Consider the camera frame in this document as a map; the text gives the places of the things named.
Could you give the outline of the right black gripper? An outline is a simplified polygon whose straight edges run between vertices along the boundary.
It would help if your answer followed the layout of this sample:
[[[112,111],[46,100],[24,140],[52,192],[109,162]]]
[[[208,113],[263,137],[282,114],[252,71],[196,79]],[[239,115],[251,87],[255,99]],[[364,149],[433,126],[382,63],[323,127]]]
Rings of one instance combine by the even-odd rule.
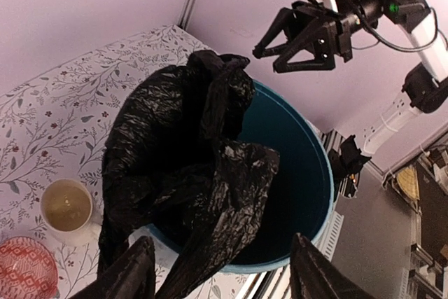
[[[330,71],[335,57],[348,62],[352,57],[351,35],[359,30],[356,16],[337,13],[303,1],[282,8],[265,35],[253,49],[256,59],[278,56],[273,68],[278,74],[298,71]],[[269,47],[284,33],[286,42]]]

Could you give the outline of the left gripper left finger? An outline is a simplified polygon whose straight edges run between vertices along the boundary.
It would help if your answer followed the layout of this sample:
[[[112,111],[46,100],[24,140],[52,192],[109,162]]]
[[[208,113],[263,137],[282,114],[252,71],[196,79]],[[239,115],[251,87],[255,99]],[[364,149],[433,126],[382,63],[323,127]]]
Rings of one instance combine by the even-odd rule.
[[[73,295],[79,299],[154,298],[155,247],[142,236],[90,285]]]

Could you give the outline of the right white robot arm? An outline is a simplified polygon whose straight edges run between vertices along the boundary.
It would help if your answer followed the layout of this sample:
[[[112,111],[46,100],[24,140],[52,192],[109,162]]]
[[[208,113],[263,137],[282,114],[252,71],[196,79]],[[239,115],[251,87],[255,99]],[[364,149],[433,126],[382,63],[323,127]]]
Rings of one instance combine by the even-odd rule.
[[[335,58],[353,56],[351,37],[360,30],[379,43],[380,18],[388,18],[407,35],[410,45],[389,44],[401,53],[416,53],[420,62],[406,75],[391,105],[360,136],[341,146],[342,154],[369,159],[409,121],[440,108],[447,100],[447,41],[437,14],[426,0],[295,0],[282,8],[253,49],[260,59],[274,57],[278,74],[335,68]]]

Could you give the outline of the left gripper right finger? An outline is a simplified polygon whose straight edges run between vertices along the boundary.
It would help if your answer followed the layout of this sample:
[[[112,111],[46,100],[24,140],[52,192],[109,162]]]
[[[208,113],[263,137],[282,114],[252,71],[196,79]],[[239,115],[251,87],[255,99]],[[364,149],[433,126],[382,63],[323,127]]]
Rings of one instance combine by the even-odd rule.
[[[345,277],[305,236],[293,236],[290,250],[292,298],[373,299]]]

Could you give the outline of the black plastic trash bag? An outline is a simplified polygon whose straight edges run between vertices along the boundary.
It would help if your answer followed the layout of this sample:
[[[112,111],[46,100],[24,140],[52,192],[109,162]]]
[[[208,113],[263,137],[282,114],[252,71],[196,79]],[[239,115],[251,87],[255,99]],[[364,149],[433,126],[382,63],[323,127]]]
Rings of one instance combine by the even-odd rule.
[[[97,276],[148,236],[154,298],[184,298],[255,239],[280,156],[239,140],[256,93],[248,65],[241,55],[199,50],[125,100],[101,164]]]

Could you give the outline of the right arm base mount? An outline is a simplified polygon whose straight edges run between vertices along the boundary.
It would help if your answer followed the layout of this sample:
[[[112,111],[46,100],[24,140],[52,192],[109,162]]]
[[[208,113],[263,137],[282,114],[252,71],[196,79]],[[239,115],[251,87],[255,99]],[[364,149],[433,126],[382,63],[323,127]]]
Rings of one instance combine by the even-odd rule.
[[[356,197],[361,170],[372,158],[361,153],[355,138],[355,135],[349,136],[341,143],[339,150],[332,148],[328,152],[335,184],[334,200],[338,195],[347,199]]]

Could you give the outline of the teal plastic trash bin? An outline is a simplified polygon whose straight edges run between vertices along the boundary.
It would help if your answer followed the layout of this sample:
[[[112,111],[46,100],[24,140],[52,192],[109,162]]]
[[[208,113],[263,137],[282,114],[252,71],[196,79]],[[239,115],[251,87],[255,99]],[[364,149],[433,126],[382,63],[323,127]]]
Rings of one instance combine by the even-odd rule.
[[[317,242],[335,194],[328,156],[311,125],[280,95],[255,81],[239,140],[279,152],[261,227],[255,239],[222,271],[253,274],[288,264],[291,240],[301,233]]]

